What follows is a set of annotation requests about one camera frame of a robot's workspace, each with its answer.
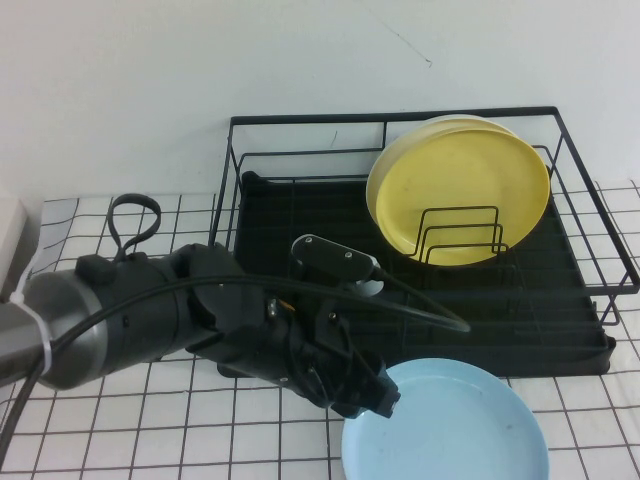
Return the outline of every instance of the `light blue plate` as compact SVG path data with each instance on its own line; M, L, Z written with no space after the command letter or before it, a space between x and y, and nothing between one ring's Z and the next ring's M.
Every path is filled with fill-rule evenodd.
M390 419L347 420L348 480L547 480L549 455L535 417L493 375L425 358L388 370L402 397Z

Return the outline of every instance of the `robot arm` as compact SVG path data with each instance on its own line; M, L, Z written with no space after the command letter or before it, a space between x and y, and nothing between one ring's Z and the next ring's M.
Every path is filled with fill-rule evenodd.
M122 203L144 205L158 215L149 230L124 246L113 226L113 208ZM367 409L390 417L398 388L378 355L354 348L335 298L469 329L444 309L448 316L348 293L381 270L372 257L318 237L302 237L292 249L299 277L313 283L245 275L219 244L188 245L163 258L126 255L128 247L155 233L159 216L160 207L148 197L119 197L108 215L119 247L113 261L88 255L78 259L75 271L45 273L28 282L24 303L44 320L54 345L41 383L69 389L186 348L227 373L289 388L343 416ZM152 290L160 293L145 297ZM136 296L146 299L132 301ZM110 314L100 321L104 309ZM85 331L91 316L96 321ZM0 305L0 319L2 385L30 373L42 356L42 341L33 319L16 305ZM79 336L70 338L74 331Z

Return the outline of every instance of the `dish rack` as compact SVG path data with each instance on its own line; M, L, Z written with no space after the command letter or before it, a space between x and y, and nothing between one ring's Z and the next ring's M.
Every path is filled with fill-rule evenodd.
M376 157L398 136L433 117L491 118L530 143L547 165L545 213L517 245L502 241L499 210L489 220L437 228L488 228L486 242L425 249L433 227L423 212L416 232L420 262L395 251L371 219L366 180ZM210 242L234 251L247 272L287 277L290 248L315 234L374 255L381 266L465 318L469 334L343 306L354 344L388 365L445 357L499 376L603 373L615 339L618 295L640 277L555 107L339 115L242 116L230 121L220 196ZM490 260L463 267L429 263L433 248L490 248ZM392 286L386 300L423 306Z

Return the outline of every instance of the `white cable tie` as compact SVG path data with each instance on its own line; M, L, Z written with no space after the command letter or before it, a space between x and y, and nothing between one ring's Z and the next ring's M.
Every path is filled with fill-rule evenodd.
M24 295L22 295L22 293L13 292L9 297L9 301L33 318L38 325L40 339L42 340L42 348L44 350L44 370L42 371L42 375L44 375L51 368L53 357L51 352L51 333L49 332L49 327L38 312L25 305Z
M38 314L38 312L31 309L29 306L24 303L24 286L27 283L27 277L33 267L35 266L38 258L40 258L40 254L42 253L42 247L38 246L36 252L31 257L27 268L24 269L22 275L20 275L20 280L18 280L18 286L16 287L16 291L13 292L9 296L9 302L16 305L23 312L33 318L38 325L38 330L40 331L40 338L42 339L42 348L44 350L44 370L42 371L42 375L47 373L51 368L52 363L52 352L51 352L51 332L49 331L49 326L44 321L44 319Z

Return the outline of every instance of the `plate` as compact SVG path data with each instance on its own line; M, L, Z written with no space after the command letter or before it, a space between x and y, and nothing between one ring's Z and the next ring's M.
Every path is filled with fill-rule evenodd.
M454 360L388 370L402 397L390 419L346 420L347 480L547 480L549 456L535 417L493 375Z
M487 128L515 135L511 130L483 117L475 115L443 115L425 121L419 128L413 130L391 142L376 159L369 178L367 179L367 207L373 220L376 220L376 198L385 175L393 164L416 142L431 135L451 129L459 128Z
M411 258L467 265L495 256L494 234L510 248L520 242L548 200L547 169L529 144L496 130L462 128L414 144L395 162L380 186L376 218L387 241ZM425 209L445 210L425 214L416 248ZM501 229L493 226L496 213Z

